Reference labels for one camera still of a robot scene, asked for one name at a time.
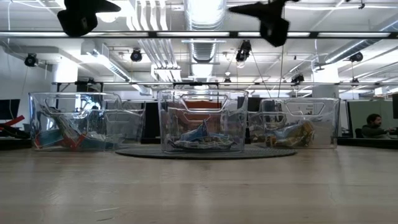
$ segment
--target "man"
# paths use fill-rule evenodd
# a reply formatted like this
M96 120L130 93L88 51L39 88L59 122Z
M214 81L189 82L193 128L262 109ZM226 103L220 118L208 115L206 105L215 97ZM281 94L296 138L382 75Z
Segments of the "man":
M374 138L374 139L390 139L387 133L394 132L395 129L382 129L381 126L381 116L378 114L370 114L366 118L368 124L362 127L362 134L364 138Z

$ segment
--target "dark round mat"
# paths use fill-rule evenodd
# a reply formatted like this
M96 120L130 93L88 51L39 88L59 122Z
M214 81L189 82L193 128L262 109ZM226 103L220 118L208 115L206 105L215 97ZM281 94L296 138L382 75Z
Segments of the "dark round mat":
M156 159L260 159L270 157L292 156L293 149L264 149L256 146L245 146L243 152L162 152L160 146L138 146L130 149L116 150L123 156L134 156Z

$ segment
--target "plastic storage container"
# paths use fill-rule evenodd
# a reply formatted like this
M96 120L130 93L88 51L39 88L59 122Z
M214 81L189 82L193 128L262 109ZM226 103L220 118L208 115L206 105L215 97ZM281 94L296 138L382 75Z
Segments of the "plastic storage container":
M340 99L278 98L248 115L252 144L262 147L335 148Z
M109 93L29 93L32 145L39 151L104 151L119 147L122 131L110 131L123 110Z
M108 113L107 133L119 135L118 149L141 143L145 125L145 101L122 100L122 111Z
M248 93L238 90L161 90L164 152L244 150Z

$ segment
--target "wooden table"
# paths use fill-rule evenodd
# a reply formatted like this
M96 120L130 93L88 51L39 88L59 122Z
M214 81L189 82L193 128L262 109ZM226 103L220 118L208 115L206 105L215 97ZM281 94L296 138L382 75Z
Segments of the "wooden table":
M0 151L0 223L397 223L398 151L238 161Z

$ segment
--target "green partition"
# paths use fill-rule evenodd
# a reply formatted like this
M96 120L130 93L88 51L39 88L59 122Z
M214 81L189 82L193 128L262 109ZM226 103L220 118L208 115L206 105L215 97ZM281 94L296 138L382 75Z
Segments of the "green partition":
M366 124L366 118L373 113L382 117L382 128L398 127L398 119L392 115L392 101L374 100L374 101L349 101L350 120L352 130L355 135L355 129L362 128Z

